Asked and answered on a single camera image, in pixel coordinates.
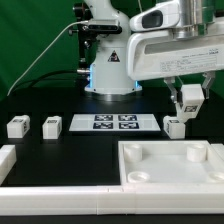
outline small white cube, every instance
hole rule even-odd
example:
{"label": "small white cube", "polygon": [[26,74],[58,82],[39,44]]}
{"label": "small white cube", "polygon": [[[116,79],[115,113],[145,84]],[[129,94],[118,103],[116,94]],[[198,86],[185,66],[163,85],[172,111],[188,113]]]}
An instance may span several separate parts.
{"label": "small white cube", "polygon": [[180,123],[176,117],[166,116],[163,120],[164,131],[171,139],[184,139],[186,125]]}
{"label": "small white cube", "polygon": [[205,100],[200,84],[183,85],[181,92],[184,105],[198,105]]}
{"label": "small white cube", "polygon": [[16,116],[7,124],[8,138],[23,138],[29,129],[29,116]]}
{"label": "small white cube", "polygon": [[48,117],[43,124],[43,139],[58,139],[62,131],[62,118]]}

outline green screen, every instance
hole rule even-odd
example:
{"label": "green screen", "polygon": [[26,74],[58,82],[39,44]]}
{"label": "green screen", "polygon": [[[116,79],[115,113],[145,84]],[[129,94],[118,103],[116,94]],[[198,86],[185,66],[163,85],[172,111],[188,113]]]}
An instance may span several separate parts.
{"label": "green screen", "polygon": [[[55,37],[76,18],[72,11],[77,0],[0,0],[0,100],[14,81],[43,52]],[[129,17],[140,12],[137,0],[112,0],[113,6]],[[141,0],[143,10],[152,7],[156,0]],[[216,1],[217,9],[224,2]],[[88,54],[90,60],[94,48]],[[22,80],[32,80],[51,71],[75,69],[78,66],[77,36],[64,33],[55,45],[41,58]],[[199,76],[185,77],[189,83],[201,81]],[[217,72],[213,90],[224,97],[224,73]],[[41,82],[39,86],[74,86],[72,81]],[[144,82],[145,86],[164,86],[163,80]]]}

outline black tabletop surface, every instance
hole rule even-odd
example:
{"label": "black tabletop surface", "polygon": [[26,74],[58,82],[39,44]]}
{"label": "black tabletop surface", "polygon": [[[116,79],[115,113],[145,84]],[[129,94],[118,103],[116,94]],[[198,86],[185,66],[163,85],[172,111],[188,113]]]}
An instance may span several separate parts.
{"label": "black tabletop surface", "polygon": [[[224,143],[223,109],[224,100],[211,92],[198,117],[188,121],[186,139]],[[21,140],[8,139],[6,124],[14,116],[25,114],[31,118],[30,131]],[[175,116],[175,106],[167,88],[146,88],[142,97],[124,102],[93,100],[73,88],[16,91],[0,102],[0,147],[15,144],[17,153],[17,163],[4,187],[119,185],[118,141],[168,140],[163,131],[69,132],[74,114],[154,114],[162,129],[163,117]],[[55,115],[63,119],[60,138],[43,140],[42,124]],[[221,220],[222,215],[0,217],[0,223],[220,223]]]}

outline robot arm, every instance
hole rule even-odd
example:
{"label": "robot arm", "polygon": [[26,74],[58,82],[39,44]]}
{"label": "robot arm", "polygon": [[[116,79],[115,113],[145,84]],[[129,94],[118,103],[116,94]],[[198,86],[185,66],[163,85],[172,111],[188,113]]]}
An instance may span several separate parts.
{"label": "robot arm", "polygon": [[[136,33],[128,42],[127,71],[134,80],[164,78],[177,112],[164,118],[164,130],[170,138],[184,138],[184,123],[197,116],[215,71],[224,69],[224,19],[215,22],[212,1],[157,2],[130,21]],[[205,75],[204,84],[183,85],[178,93],[175,77],[195,73]]]}
{"label": "robot arm", "polygon": [[106,101],[120,101],[137,95],[141,87],[126,72],[126,48],[131,35],[128,16],[114,9],[111,0],[84,2],[93,18],[81,27],[84,37],[87,37],[83,43],[91,46],[88,43],[95,41],[97,45],[96,57],[90,68],[79,70],[89,75],[85,94]]}

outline white plastic tray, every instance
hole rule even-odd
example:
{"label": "white plastic tray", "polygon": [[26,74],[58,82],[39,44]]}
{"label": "white plastic tray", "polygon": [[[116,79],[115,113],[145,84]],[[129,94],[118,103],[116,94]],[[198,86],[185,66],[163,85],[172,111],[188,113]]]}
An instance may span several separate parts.
{"label": "white plastic tray", "polygon": [[0,215],[224,213],[222,144],[121,141],[119,163],[120,186],[0,187]]}

